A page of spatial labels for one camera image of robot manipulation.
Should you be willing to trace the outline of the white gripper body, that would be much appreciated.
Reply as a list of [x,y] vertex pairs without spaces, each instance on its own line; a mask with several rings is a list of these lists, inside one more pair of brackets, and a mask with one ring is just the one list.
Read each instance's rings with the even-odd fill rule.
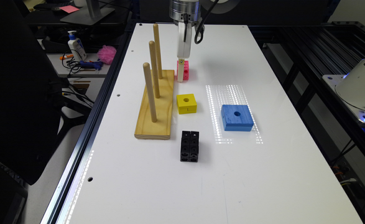
[[187,59],[190,57],[192,45],[192,25],[184,22],[178,23],[177,58]]

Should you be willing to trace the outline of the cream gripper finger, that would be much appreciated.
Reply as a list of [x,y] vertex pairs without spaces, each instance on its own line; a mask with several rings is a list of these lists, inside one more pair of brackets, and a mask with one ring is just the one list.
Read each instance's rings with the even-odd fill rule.
[[185,68],[185,60],[183,58],[180,58],[178,60],[178,70],[177,70],[178,82],[183,82],[184,68]]

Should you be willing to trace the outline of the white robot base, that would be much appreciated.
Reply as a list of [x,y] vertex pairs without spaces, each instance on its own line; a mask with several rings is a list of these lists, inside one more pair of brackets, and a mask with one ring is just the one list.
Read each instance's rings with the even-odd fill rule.
[[324,75],[322,79],[356,119],[365,124],[365,58],[346,75]]

